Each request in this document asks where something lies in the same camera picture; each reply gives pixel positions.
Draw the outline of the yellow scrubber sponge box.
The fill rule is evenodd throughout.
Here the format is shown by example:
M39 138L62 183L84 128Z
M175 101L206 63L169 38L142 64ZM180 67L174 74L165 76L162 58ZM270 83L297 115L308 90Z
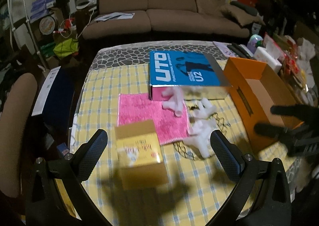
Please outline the yellow scrubber sponge box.
M124 190L155 188L168 183L153 120L115 127L115 138Z

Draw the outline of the orange cardboard box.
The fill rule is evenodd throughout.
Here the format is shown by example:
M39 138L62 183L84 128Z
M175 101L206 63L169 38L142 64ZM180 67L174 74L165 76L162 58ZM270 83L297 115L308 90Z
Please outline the orange cardboard box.
M273 105L295 105L296 101L283 80L264 62L230 57L223 70L232 87L229 90L254 153L275 143L269 137L256 134L257 123L296 128L301 121L295 117L273 115Z

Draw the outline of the yellow checkered tablecloth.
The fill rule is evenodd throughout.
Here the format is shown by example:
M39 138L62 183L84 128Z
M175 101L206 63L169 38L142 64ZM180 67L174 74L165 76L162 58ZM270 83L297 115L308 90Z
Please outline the yellow checkered tablecloth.
M234 183L214 153L175 144L187 137L181 117L149 100L147 64L92 69L75 118L75 152L98 129L108 144L82 186L111 225L205 225Z

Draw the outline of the white PVC fitting pile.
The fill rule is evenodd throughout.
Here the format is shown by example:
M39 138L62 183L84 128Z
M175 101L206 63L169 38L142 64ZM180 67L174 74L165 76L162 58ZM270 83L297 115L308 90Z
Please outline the white PVC fitting pile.
M198 119L188 129L189 136L183 139L183 143L195 147L202 158L208 158L210 156L210 135L214 130L218 129L215 119Z

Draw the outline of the white tissue box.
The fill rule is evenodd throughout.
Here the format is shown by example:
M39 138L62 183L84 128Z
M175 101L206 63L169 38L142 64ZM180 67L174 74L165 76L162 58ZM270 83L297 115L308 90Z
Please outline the white tissue box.
M267 65L270 66L275 73L278 73L282 67L279 60L273 58L273 56L271 56L263 47L257 47L254 53L254 58L260 62L267 63Z

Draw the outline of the brown cushion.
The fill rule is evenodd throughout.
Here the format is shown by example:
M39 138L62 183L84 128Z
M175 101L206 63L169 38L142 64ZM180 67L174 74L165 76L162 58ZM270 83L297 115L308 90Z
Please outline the brown cushion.
M246 13L244 10L238 8L237 6L233 6L230 4L225 4L221 6L220 12L225 18L238 23L242 27L249 25L251 23L257 23L261 25L265 24L260 16L250 15Z

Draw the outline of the white PVC pipe fitting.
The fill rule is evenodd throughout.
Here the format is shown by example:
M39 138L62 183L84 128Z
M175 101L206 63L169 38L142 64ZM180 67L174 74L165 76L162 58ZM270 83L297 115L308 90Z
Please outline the white PVC pipe fitting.
M176 117L181 117L183 113L183 92L179 87L168 87L162 92L163 97L169 97L167 101L163 101L162 108L170 109Z

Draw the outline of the pink microfiber cloth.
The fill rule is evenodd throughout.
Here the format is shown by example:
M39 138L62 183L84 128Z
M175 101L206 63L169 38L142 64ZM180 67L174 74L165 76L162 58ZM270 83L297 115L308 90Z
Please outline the pink microfiber cloth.
M153 120L161 145L180 141L188 136L189 117L183 105L181 117L164 109L161 101L152 101L148 93L120 94L118 96L117 125Z

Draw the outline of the black remote control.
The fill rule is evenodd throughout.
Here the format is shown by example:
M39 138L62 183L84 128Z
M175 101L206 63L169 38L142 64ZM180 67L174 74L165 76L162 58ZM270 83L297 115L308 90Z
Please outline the black remote control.
M227 48L230 49L235 54L237 54L240 58L246 58L246 59L250 58L250 56L248 54L244 53L243 51L239 50L238 48L234 47L231 44L227 45Z

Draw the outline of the brown sofa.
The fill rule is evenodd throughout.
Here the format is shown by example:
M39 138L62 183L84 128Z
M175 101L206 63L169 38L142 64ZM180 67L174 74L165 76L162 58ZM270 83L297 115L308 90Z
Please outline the brown sofa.
M85 40L107 36L177 32L247 38L247 28L225 18L225 0L98 0L98 17L114 12L135 13L132 19L96 22L83 32Z

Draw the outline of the white clothes rack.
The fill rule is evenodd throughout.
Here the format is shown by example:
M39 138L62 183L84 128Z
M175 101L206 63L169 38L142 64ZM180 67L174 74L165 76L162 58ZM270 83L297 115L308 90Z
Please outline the white clothes rack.
M29 34L29 36L31 38L33 47L35 49L35 53L37 54L37 57L38 57L38 59L41 62L41 65L38 65L38 67L42 70L43 75L46 77L50 70L48 69L48 66L47 66L46 62L44 61L44 59L43 59L43 57L42 57L42 55L40 53L39 47L37 45L37 42L35 40L35 36L33 34L32 28L31 28L31 22L30 22L28 13L27 13L27 7L26 7L26 4L25 4L25 0L22 0L22 1L23 1L23 9L24 9L24 12L25 12L25 22L24 22L24 24L27 27L28 34ZM14 26L14 22L13 22L12 0L7 0L7 6L8 6L9 21L10 21L10 39L9 39L9 41L10 41L10 45L11 45L12 50L14 50L12 40L13 40L13 36L16 34L16 29L17 28Z

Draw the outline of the black zigzag wire headband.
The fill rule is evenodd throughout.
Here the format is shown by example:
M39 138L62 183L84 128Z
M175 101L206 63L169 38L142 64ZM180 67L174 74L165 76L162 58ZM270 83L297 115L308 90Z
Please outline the black zigzag wire headband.
M209 112L200 110L197 106L193 106L191 110L193 114L190 118L187 137L174 143L173 146L179 155L188 160L205 160L213 155L210 146L211 133L219 130L227 134L231 125L217 113L215 106L210 107Z

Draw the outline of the papers on sofa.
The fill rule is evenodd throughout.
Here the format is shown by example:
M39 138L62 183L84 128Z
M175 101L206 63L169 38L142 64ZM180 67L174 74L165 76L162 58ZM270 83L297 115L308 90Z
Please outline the papers on sofa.
M135 13L124 13L124 12L114 12L107 15L102 15L95 19L96 22L105 22L112 20L121 20L121 19L132 19Z

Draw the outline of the purple game controller card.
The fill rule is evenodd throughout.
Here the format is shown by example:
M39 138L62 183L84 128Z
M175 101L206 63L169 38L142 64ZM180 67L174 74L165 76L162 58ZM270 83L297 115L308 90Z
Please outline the purple game controller card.
M230 50L228 48L228 45L230 45L229 43L223 43L223 42L214 41L214 44L215 44L216 47L218 47L218 49L221 51L221 53L223 53L223 55L226 58L237 57L237 54L235 54L232 50Z

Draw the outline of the dark blue long box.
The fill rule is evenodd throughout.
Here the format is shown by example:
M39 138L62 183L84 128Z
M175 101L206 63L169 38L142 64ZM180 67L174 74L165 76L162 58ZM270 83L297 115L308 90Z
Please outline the dark blue long box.
M66 118L75 91L76 70L56 67L45 79L37 96L32 116L41 120Z

